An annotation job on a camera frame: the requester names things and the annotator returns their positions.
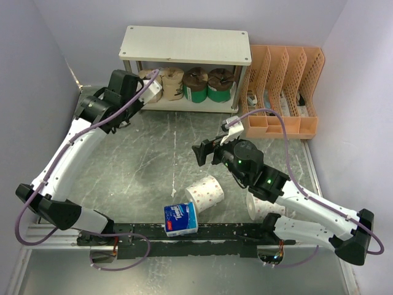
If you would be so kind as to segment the green brown paper roll labelled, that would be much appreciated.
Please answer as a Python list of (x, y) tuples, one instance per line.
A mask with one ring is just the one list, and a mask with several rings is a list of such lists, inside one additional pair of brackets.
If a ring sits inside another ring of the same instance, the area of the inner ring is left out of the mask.
[(216, 68), (208, 73), (208, 98), (216, 103), (224, 103), (231, 98), (235, 77), (225, 68)]

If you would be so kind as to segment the tan cartoon paper roll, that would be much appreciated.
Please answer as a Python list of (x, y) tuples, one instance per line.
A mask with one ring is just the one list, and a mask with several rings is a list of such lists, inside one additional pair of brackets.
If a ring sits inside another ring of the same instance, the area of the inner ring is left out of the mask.
[(167, 67), (163, 69), (161, 75), (163, 96), (168, 101), (180, 100), (183, 97), (183, 75), (184, 71), (180, 68)]

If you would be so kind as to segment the blue Tempo tissue pack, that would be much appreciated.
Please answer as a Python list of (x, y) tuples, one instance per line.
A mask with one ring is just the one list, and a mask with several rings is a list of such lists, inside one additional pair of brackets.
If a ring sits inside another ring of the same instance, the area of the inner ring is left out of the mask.
[(195, 206), (192, 202), (165, 206), (165, 232), (168, 237), (195, 234), (198, 232), (198, 221)]

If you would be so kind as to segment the tan barcode paper roll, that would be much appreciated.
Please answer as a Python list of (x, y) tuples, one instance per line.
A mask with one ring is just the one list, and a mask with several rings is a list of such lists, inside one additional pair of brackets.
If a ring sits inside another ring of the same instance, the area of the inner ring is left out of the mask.
[[(153, 70), (141, 70), (138, 75), (139, 78), (143, 80), (144, 85), (146, 85), (153, 76)], [(158, 74), (155, 78), (155, 81), (151, 83), (149, 88), (139, 97), (139, 100), (142, 101), (144, 104), (156, 103), (161, 99), (162, 92), (162, 79), (161, 75)]]

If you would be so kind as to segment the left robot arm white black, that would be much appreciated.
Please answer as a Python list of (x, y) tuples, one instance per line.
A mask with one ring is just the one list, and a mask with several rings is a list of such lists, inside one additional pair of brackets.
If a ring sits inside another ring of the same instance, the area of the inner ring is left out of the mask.
[(53, 158), (30, 184), (19, 184), (16, 196), (59, 230), (92, 232), (100, 245), (110, 244), (115, 237), (114, 221), (68, 197), (79, 171), (100, 142), (144, 106), (142, 101), (134, 99), (143, 86), (139, 76), (121, 69), (113, 71), (107, 87), (81, 99), (71, 127)]

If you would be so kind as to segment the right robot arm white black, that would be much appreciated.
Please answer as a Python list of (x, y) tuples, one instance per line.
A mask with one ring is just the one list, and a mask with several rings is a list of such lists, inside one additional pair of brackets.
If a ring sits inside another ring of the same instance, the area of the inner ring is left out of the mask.
[(323, 246), (340, 259), (362, 266), (369, 254), (374, 214), (368, 209), (354, 211), (336, 205), (295, 185), (289, 175), (264, 163), (263, 152), (248, 140), (220, 144), (220, 138), (192, 146), (199, 166), (212, 154), (212, 164), (223, 164), (243, 189), (253, 197), (277, 203), (308, 218), (295, 221), (277, 213), (262, 223), (261, 239), (267, 244), (296, 240)]

